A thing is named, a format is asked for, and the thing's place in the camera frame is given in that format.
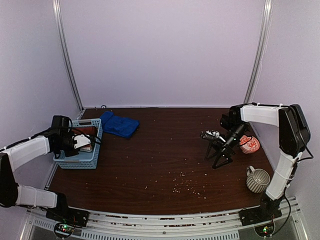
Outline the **orange bunny pattern towel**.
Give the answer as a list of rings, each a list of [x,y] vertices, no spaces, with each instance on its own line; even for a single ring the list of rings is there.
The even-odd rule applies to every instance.
[[[94,149],[93,145],[90,143],[90,144],[87,144],[87,145],[84,145],[80,148],[80,151],[82,152],[87,152],[87,153],[90,153],[92,152]]]

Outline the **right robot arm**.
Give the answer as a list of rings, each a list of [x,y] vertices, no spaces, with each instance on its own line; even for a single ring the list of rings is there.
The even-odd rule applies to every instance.
[[[308,150],[307,144],[311,132],[298,104],[268,105],[245,103],[230,107],[228,114],[223,114],[220,126],[227,133],[207,130],[200,138],[209,142],[205,159],[213,159],[212,168],[217,169],[231,163],[235,154],[234,147],[249,129],[249,123],[260,123],[278,127],[280,157],[270,184],[261,198],[256,210],[259,220],[268,220],[280,205],[285,190],[295,176],[298,163],[303,161],[302,154]]]

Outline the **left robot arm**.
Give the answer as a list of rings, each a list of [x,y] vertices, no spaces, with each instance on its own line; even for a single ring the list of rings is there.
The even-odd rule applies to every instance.
[[[72,120],[67,116],[55,115],[51,127],[29,138],[12,143],[0,150],[0,206],[32,206],[52,209],[61,222],[72,218],[67,197],[63,193],[21,185],[16,182],[14,172],[21,166],[40,157],[53,153],[77,154],[75,134],[71,131]]]

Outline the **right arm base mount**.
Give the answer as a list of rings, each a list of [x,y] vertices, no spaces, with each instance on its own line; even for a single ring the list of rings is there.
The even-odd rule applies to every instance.
[[[271,237],[276,232],[275,219],[282,216],[279,209],[271,213],[263,212],[260,206],[243,208],[238,212],[242,226],[254,226],[254,231],[259,237]]]

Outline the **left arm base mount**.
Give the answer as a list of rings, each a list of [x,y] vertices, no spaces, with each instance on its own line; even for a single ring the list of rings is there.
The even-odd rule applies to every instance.
[[[46,218],[56,221],[53,233],[59,239],[69,238],[76,229],[86,227],[90,215],[88,211],[76,208],[68,208],[66,214],[55,208],[44,208],[43,211]]]

